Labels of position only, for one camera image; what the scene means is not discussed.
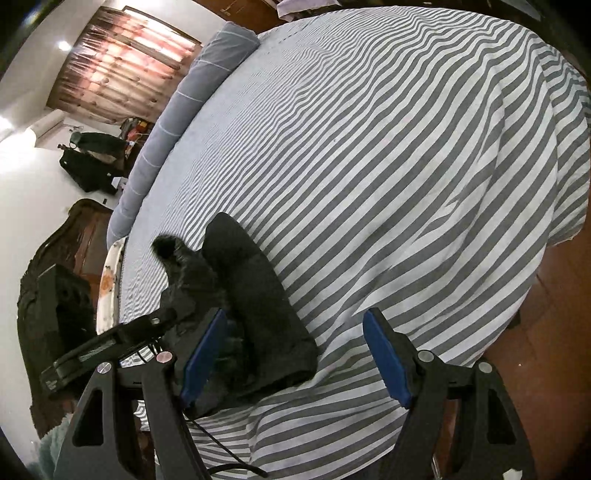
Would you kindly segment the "green sleeve forearm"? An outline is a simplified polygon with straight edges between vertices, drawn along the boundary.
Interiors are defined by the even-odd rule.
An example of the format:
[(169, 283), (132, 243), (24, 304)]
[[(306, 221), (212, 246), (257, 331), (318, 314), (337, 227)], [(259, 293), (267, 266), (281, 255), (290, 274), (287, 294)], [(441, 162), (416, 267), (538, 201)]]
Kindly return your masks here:
[(40, 440), (37, 462), (32, 467), (36, 479), (51, 480), (54, 478), (61, 448), (72, 417), (72, 413), (67, 413), (60, 424), (52, 428)]

